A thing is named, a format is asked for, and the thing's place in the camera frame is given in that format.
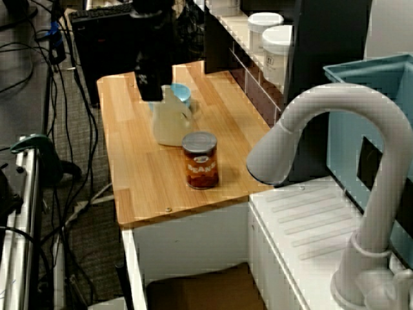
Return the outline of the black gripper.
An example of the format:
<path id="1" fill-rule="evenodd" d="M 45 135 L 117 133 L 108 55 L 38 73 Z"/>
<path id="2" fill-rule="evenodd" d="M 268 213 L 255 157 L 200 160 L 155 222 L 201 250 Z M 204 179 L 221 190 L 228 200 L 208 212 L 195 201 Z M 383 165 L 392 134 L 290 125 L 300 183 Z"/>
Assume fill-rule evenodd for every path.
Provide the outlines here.
<path id="1" fill-rule="evenodd" d="M 141 98 L 144 101 L 161 101 L 161 85 L 172 83 L 172 65 L 169 59 L 139 52 L 134 72 Z"/>

